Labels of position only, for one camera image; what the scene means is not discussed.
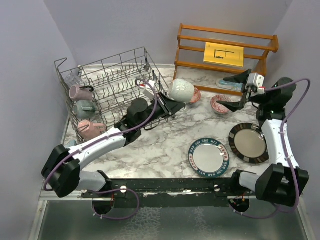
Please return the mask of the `grey-green ceramic mug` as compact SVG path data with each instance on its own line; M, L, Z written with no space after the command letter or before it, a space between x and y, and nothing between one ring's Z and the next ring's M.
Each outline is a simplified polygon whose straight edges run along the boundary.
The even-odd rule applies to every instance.
M90 119L96 114L96 106L92 101L79 100L73 106L73 113L79 119Z

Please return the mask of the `purple glass mug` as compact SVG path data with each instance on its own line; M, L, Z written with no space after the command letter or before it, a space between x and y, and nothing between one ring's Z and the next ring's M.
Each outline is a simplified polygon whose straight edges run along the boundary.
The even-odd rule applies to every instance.
M68 95L74 102L80 100L91 101L93 99L93 92L94 88L92 86L75 84L70 87Z

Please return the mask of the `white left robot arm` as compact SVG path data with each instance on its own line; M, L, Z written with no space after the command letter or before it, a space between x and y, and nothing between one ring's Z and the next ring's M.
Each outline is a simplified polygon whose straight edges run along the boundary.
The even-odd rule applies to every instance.
M84 168L103 155L133 143L149 123L168 119L185 106L161 92L151 105L144 98L134 99L126 115L107 132L76 146L66 148L60 144L52 150L41 171L45 179L44 190L55 192L59 198L75 190L89 190L101 198L106 197L111 190L108 176L101 170L87 172Z

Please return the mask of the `pink mug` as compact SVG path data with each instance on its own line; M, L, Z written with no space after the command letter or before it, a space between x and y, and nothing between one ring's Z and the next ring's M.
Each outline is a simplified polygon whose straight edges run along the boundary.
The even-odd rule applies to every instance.
M105 124L94 123L89 120L82 120L77 125L77 131L85 141L90 141L100 136L106 129Z

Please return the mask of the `white speckled mug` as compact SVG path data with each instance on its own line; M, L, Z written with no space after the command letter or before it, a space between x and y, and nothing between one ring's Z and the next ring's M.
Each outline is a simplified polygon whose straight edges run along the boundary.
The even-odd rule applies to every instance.
M190 82L176 78L169 87L168 95L171 99L181 103L189 103L194 95L195 87Z

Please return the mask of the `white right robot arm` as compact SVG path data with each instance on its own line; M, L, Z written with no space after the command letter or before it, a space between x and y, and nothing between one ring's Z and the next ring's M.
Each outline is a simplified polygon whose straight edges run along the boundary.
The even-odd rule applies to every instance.
M288 77L280 78L266 89L264 76L250 69L224 81L241 84L241 100L238 102L218 101L232 112L242 110L245 104L258 104L256 119L267 149L269 167L261 174L237 170L232 174L229 189L240 196L247 190L255 193L258 200L297 207L299 198L309 181L309 173L302 170L295 160L288 137L286 105L293 97L297 82Z

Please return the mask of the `clear octagonal glass tumbler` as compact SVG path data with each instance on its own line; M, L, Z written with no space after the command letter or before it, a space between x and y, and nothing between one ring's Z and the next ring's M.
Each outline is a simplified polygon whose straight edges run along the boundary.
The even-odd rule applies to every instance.
M71 88L73 85L82 85L83 80L76 74L70 73L64 79L65 84Z

